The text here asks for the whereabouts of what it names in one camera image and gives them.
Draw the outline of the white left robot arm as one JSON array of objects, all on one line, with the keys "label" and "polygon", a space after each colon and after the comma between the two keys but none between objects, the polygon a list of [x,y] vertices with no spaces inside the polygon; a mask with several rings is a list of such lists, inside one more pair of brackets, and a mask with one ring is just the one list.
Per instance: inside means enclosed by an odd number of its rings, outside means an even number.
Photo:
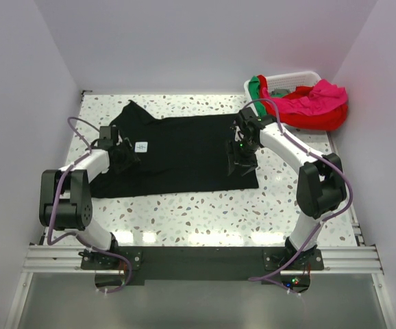
[{"label": "white left robot arm", "polygon": [[48,229],[47,244],[74,236],[82,245],[98,250],[97,262],[106,269],[121,260],[113,233],[93,219],[90,183],[99,175],[119,174],[139,163],[128,138],[114,126],[102,126],[95,145],[71,164],[41,175],[39,220]]}]

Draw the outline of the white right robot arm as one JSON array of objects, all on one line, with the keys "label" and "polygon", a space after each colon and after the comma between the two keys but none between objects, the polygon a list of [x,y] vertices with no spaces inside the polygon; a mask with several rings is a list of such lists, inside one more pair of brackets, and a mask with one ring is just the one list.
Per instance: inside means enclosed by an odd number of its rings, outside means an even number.
[{"label": "white right robot arm", "polygon": [[296,200],[300,214],[287,238],[284,262],[291,269],[300,269],[308,262],[307,251],[317,245],[321,220],[347,199],[341,159],[311,149],[275,117],[258,117],[251,108],[235,115],[234,129],[237,137],[226,142],[230,175],[255,171],[256,152],[263,148],[273,151],[298,174]]}]

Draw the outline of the black t shirt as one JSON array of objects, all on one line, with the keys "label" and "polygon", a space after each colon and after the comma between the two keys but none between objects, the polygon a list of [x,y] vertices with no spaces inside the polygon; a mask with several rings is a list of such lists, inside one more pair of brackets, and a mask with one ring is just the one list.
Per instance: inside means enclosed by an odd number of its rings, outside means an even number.
[{"label": "black t shirt", "polygon": [[112,199],[169,193],[258,188],[255,172],[227,174],[225,144],[233,140],[234,114],[156,119],[131,101],[111,122],[121,138],[149,143],[140,164],[90,183],[92,197]]}]

